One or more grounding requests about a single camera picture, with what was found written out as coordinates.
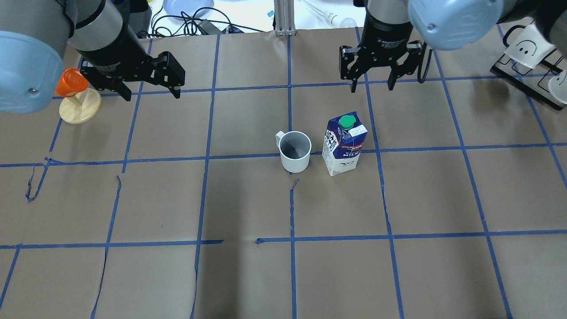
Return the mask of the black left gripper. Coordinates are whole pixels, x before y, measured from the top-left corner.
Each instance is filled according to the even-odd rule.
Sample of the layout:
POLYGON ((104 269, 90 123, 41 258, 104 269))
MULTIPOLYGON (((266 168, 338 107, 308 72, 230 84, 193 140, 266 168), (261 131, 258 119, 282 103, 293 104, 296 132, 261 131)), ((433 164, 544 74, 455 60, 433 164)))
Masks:
POLYGON ((186 71, 168 51, 152 57, 139 45, 123 48, 100 49, 83 52, 87 65, 81 73, 95 89, 113 89, 125 101, 131 101, 132 91, 123 82, 144 81, 169 89, 180 99, 182 86, 186 83, 186 71))

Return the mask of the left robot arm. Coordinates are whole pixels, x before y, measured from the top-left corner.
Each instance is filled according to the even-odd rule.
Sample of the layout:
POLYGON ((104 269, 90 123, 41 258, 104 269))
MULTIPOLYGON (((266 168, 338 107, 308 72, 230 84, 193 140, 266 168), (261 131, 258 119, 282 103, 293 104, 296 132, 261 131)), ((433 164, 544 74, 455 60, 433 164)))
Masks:
POLYGON ((99 91, 129 101, 127 82, 167 88, 180 98, 186 71, 171 52, 150 56, 109 0, 3 0, 0 3, 0 109, 45 109, 71 45, 86 62, 80 73, 99 91))

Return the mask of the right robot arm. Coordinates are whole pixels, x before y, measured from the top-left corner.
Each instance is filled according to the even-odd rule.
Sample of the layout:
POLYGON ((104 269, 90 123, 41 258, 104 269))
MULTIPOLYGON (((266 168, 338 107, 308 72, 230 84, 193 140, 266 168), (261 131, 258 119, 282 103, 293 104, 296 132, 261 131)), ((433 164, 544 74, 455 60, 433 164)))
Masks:
POLYGON ((373 67, 390 67, 388 87, 420 70, 424 50, 460 49, 494 25, 531 17, 547 42, 566 53, 564 0, 355 0, 366 10, 360 44, 339 49, 341 79, 356 91, 373 67))

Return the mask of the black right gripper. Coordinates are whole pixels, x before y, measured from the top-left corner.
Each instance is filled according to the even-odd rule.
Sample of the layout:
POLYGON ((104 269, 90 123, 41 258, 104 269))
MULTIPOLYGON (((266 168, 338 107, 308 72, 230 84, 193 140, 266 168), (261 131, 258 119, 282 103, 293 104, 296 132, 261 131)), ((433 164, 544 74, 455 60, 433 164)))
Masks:
POLYGON ((339 73, 343 80, 350 80, 350 92, 355 93, 358 79, 373 67, 390 67, 388 89, 393 91, 397 80, 413 75, 423 62, 423 43, 418 40, 401 43, 396 48, 385 48, 376 43, 373 47, 358 45, 356 48, 342 45, 339 48, 339 73))

